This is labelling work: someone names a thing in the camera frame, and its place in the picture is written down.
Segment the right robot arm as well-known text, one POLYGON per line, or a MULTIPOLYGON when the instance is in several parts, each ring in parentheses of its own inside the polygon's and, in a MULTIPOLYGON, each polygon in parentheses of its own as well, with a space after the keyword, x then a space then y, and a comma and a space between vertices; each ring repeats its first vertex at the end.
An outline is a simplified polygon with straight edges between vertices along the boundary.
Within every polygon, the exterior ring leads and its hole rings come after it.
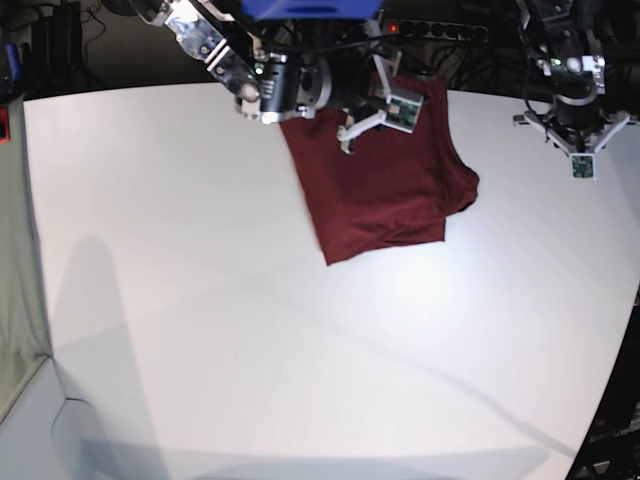
POLYGON ((107 1, 120 16, 170 30, 262 124, 345 113, 343 151, 380 127, 413 131, 419 100, 395 86, 400 52, 383 45, 377 1, 107 1))

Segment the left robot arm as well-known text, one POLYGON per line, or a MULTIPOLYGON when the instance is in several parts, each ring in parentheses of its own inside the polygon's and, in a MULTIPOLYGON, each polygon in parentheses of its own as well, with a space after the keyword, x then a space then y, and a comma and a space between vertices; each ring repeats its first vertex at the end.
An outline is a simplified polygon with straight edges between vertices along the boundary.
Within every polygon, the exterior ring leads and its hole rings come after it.
POLYGON ((525 52, 525 79, 537 68, 551 92, 547 112, 533 109, 523 88, 525 111, 513 117, 530 126, 571 159, 593 158, 638 117, 607 108, 607 70, 639 65, 639 43, 620 43, 605 32, 602 1, 518 1, 516 31, 525 52))

